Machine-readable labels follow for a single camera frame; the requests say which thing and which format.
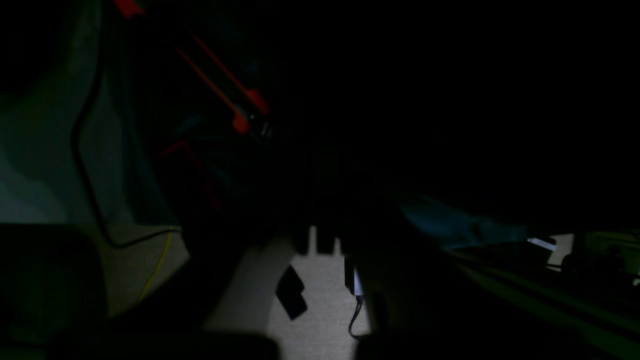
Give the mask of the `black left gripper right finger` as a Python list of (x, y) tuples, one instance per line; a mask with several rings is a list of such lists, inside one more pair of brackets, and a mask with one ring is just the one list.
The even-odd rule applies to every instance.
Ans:
[(354, 156), (315, 151), (318, 233), (336, 235), (363, 285), (372, 331), (358, 360), (596, 360), (565, 326), (519, 308), (473, 281), (446, 253), (441, 230), (461, 216), (370, 171)]

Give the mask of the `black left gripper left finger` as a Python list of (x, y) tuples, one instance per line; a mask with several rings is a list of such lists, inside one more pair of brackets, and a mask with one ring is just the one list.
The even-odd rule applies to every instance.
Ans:
[(294, 203), (302, 198), (310, 162), (301, 150), (225, 153), (235, 170), (210, 172), (222, 210), (215, 212), (173, 161), (144, 155), (137, 162), (166, 199), (182, 225), (190, 259), (151, 296), (126, 312), (96, 325), (79, 325), (55, 337), (46, 349), (50, 360), (130, 359), (144, 340), (183, 333), (190, 348), (201, 327), (232, 296), (233, 279), (250, 249), (265, 249), (285, 228)]

